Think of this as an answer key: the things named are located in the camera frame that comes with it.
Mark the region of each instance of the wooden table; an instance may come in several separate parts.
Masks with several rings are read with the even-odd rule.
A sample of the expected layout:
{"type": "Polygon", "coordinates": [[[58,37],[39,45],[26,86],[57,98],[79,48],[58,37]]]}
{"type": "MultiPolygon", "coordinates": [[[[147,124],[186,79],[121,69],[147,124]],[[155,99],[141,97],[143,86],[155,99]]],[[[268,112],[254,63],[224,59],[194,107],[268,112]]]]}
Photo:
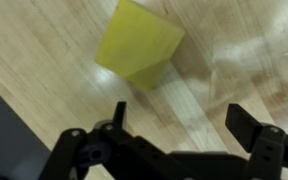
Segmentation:
{"type": "Polygon", "coordinates": [[[245,156],[224,126],[229,103],[288,132],[288,1],[137,2],[187,32],[150,92],[94,62],[117,0],[0,0],[0,94],[47,147],[111,118],[120,100],[127,130],[166,152],[245,156]]]}

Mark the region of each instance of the yellow cube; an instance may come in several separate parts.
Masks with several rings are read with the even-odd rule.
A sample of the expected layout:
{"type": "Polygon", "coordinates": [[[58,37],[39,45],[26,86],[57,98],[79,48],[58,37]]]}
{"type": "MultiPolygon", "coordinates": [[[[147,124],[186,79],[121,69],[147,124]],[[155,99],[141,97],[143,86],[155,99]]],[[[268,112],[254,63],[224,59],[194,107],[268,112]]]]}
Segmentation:
{"type": "Polygon", "coordinates": [[[96,56],[96,62],[133,85],[149,90],[156,83],[185,32],[121,0],[96,56]]]}

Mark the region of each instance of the wood grain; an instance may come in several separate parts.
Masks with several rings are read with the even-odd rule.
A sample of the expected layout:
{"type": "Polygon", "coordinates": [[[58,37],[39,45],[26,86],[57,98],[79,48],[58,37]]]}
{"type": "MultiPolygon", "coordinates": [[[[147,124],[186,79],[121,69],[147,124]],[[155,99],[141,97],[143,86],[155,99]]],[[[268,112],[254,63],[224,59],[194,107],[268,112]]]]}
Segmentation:
{"type": "Polygon", "coordinates": [[[136,1],[187,32],[146,93],[94,62],[117,0],[0,0],[0,94],[48,148],[120,100],[127,130],[166,152],[246,156],[224,126],[229,103],[288,132],[288,1],[136,1]]]}

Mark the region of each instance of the wooden surface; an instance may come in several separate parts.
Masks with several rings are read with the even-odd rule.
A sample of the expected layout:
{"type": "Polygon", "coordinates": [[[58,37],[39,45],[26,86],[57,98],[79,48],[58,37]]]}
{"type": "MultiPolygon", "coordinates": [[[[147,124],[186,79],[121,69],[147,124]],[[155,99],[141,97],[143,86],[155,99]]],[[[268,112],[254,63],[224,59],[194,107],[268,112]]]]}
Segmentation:
{"type": "Polygon", "coordinates": [[[127,130],[166,152],[245,156],[224,126],[229,103],[288,132],[288,1],[137,2],[187,32],[147,93],[94,63],[117,0],[0,0],[0,94],[47,147],[112,117],[119,100],[127,130]]]}

